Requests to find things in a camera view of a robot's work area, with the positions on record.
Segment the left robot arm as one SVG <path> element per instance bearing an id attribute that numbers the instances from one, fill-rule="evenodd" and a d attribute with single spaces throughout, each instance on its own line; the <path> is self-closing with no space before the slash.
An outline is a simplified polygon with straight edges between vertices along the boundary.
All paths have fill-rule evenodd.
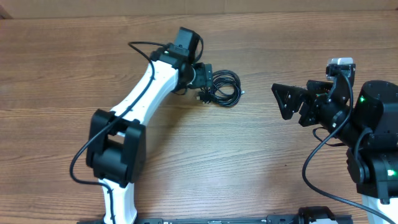
<path id="1" fill-rule="evenodd" d="M 199 61 L 203 39 L 181 27 L 172 43 L 158 44 L 138 84 L 110 111 L 91 118 L 86 164 L 102 186 L 106 211 L 102 223 L 134 223 L 134 183 L 146 161 L 146 127 L 169 93 L 213 83 L 210 64 Z"/>

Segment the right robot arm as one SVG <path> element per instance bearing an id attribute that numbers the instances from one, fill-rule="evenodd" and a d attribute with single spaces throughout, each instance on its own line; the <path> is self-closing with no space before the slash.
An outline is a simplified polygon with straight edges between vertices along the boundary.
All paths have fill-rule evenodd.
<path id="1" fill-rule="evenodd" d="M 284 120 L 299 113 L 301 126 L 329 133 L 303 164 L 306 185 L 324 197 L 366 211 L 369 223 L 397 223 L 397 85 L 370 80 L 355 98 L 355 72 L 351 58 L 334 58 L 326 66 L 325 82 L 309 80 L 304 88 L 275 83 L 271 90 Z M 310 161 L 331 138 L 348 148 L 347 169 L 361 203 L 321 190 L 307 178 Z"/>

